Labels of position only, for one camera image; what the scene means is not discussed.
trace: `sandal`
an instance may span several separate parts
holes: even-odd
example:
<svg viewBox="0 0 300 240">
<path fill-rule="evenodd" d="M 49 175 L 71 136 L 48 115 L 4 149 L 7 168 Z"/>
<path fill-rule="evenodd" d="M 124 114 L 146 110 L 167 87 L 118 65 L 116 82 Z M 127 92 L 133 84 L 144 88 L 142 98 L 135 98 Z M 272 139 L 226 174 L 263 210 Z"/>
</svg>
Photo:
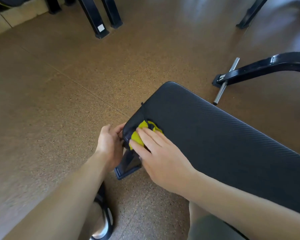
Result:
<svg viewBox="0 0 300 240">
<path fill-rule="evenodd" d="M 105 215 L 106 221 L 107 221 L 105 224 L 108 225 L 108 231 L 102 238 L 95 238 L 95 237 L 91 236 L 90 240 L 108 240 L 113 233 L 113 217 L 112 217 L 112 213 L 107 204 L 106 188 L 105 188 L 104 182 L 102 182 L 93 202 L 97 202 L 100 205 L 100 207 L 103 211 L 103 214 Z"/>
</svg>

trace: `person's right hand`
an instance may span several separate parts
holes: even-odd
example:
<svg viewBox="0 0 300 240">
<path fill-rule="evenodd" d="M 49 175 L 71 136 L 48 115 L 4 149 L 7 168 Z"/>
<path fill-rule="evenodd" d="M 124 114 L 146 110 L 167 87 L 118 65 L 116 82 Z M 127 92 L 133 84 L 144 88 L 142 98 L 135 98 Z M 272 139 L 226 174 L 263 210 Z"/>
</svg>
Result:
<svg viewBox="0 0 300 240">
<path fill-rule="evenodd" d="M 183 196 L 196 172 L 191 163 L 162 133 L 148 128 L 136 131 L 151 152 L 133 140 L 130 145 L 141 157 L 150 178 L 162 188 Z"/>
</svg>

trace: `person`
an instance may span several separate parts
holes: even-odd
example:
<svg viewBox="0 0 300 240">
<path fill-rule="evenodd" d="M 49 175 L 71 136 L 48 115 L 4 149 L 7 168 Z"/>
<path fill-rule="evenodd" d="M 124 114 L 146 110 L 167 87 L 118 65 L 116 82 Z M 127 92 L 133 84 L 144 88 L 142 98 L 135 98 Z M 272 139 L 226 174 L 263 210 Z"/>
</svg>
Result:
<svg viewBox="0 0 300 240">
<path fill-rule="evenodd" d="M 83 239 L 82 227 L 91 212 L 96 227 L 86 233 L 87 238 L 108 239 L 113 218 L 102 182 L 121 160 L 123 127 L 124 124 L 113 129 L 104 126 L 95 153 L 5 239 Z M 153 182 L 189 200 L 188 239 L 300 239 L 299 213 L 195 170 L 162 133 L 148 128 L 138 128 L 137 133 L 149 150 L 133 140 L 130 144 Z"/>
</svg>

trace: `silver metal rod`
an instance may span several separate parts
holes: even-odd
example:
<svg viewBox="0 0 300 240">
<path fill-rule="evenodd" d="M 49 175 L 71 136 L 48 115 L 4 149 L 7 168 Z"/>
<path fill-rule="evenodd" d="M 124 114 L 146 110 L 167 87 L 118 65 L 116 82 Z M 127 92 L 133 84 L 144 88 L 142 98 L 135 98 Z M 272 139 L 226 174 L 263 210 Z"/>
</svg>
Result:
<svg viewBox="0 0 300 240">
<path fill-rule="evenodd" d="M 230 71 L 229 71 L 229 72 L 232 72 L 232 71 L 236 68 L 236 66 L 237 66 L 237 64 L 238 64 L 238 62 L 239 62 L 239 60 L 240 60 L 239 57 L 237 57 L 237 58 L 235 59 L 235 61 L 234 61 L 234 63 L 232 64 L 232 67 L 230 68 Z M 214 102 L 213 102 L 214 105 L 217 105 L 217 104 L 219 103 L 219 100 L 220 100 L 220 98 L 221 98 L 221 96 L 222 96 L 222 94 L 223 94 L 225 88 L 227 87 L 227 84 L 228 84 L 228 82 L 225 81 L 225 82 L 221 85 L 221 88 L 220 88 L 220 90 L 219 90 L 219 92 L 218 92 L 218 94 L 217 94 L 217 96 L 216 96 L 216 99 L 215 99 Z"/>
</svg>

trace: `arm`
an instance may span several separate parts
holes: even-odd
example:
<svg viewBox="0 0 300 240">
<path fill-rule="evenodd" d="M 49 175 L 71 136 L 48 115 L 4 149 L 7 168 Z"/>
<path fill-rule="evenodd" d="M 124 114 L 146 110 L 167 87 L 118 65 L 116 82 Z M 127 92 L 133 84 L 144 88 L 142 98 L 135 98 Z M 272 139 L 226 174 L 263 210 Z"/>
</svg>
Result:
<svg viewBox="0 0 300 240">
<path fill-rule="evenodd" d="M 223 184 L 195 170 L 163 134 L 137 129 L 150 150 L 130 141 L 151 179 L 168 191 L 195 202 L 249 239 L 300 239 L 300 214 Z"/>
<path fill-rule="evenodd" d="M 124 124 L 100 132 L 96 152 L 72 173 L 4 239 L 77 239 L 106 173 L 112 171 L 123 154 Z"/>
</svg>

